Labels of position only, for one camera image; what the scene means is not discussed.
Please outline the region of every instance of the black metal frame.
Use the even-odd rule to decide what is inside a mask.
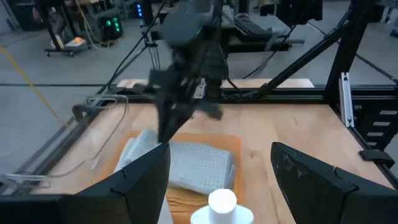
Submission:
[[[337,116],[339,111],[339,89],[338,80],[341,73],[349,72],[351,64],[354,60],[355,53],[359,47],[361,38],[364,34],[367,19],[366,13],[374,4],[374,0],[355,1],[356,5],[352,8],[353,15],[350,21],[337,28],[330,35],[326,36],[319,44],[310,49],[307,53],[297,59],[291,66],[287,67],[278,76],[273,78],[269,83],[263,84],[260,88],[242,88],[240,93],[245,96],[252,96],[244,100],[238,100],[238,90],[225,88],[221,90],[218,97],[206,97],[209,101],[222,104],[229,103],[298,103],[298,104],[326,104],[330,105]],[[335,61],[333,62],[330,76],[325,87],[315,88],[276,88],[283,81],[291,77],[297,70],[309,63],[316,56],[321,54],[334,42],[341,38],[341,44],[338,48]],[[129,103],[150,103],[150,101],[137,93],[125,88],[112,87],[109,90],[101,89],[99,93],[126,95]],[[398,89],[395,85],[388,86],[352,86],[351,94],[353,105],[356,110],[356,127],[348,128],[353,137],[361,145],[364,150],[371,150],[367,144],[366,136],[363,133],[369,130],[361,129],[362,126],[369,128],[370,119],[366,121],[370,111],[374,114],[375,110],[396,110],[398,111]],[[100,101],[98,106],[106,105],[109,101]],[[78,122],[77,127],[56,146],[51,154],[51,158],[30,169],[33,174],[46,174],[59,161],[59,159],[69,150],[69,147],[79,138],[80,134],[85,131],[86,125],[96,118],[98,113],[88,113],[82,120]],[[389,130],[388,136],[396,134],[397,129]],[[376,163],[380,171],[386,176],[391,185],[398,189],[398,179],[394,177],[385,164]]]

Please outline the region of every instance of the white bottle cap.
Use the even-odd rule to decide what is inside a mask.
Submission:
[[[210,219],[212,223],[232,223],[236,207],[236,196],[230,189],[218,189],[209,195]]]

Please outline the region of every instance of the folded towel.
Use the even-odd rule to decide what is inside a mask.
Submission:
[[[143,130],[137,139],[131,138],[123,149],[124,159],[115,171],[128,165],[156,147],[157,134],[151,129]],[[229,151],[206,144],[170,141],[169,184],[201,194],[210,194],[217,189],[231,189],[235,175],[233,155]]]

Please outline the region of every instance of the concrete floor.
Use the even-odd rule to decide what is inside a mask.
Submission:
[[[328,32],[337,24],[347,2],[325,2],[324,20],[312,22],[319,29]],[[275,17],[259,17],[251,14],[260,26],[287,27]],[[126,37],[110,49],[91,49],[75,58],[53,54],[48,58],[44,48],[49,47],[50,38],[46,32],[8,34],[0,36],[0,44],[14,57],[35,84],[104,84],[119,62],[130,51],[141,34],[137,21],[124,24]],[[279,52],[258,77],[272,78],[299,58],[309,48],[321,41],[323,35],[310,26],[298,26],[292,38],[305,39],[304,45],[293,46],[290,52]],[[314,84],[325,84],[335,57],[338,45],[330,47],[319,57],[297,72],[293,78],[309,78]],[[170,63],[170,51],[159,42],[162,67]],[[388,26],[370,24],[358,53],[378,67],[398,78],[398,39],[389,37]],[[232,54],[229,59],[231,78],[241,78],[258,66],[264,53]],[[119,78],[146,78],[151,68],[150,55],[144,52]],[[394,84],[363,61],[356,59],[350,71],[352,84]],[[24,79],[12,65],[0,56],[0,83],[20,84]],[[39,90],[54,110],[63,119],[71,116],[70,108],[81,103],[86,95],[95,94],[100,87],[41,87]],[[0,172],[13,172],[25,162],[46,140],[61,127],[47,111],[42,102],[27,87],[0,86]],[[398,161],[398,146],[394,140],[387,151]],[[393,167],[398,175],[398,166]]]

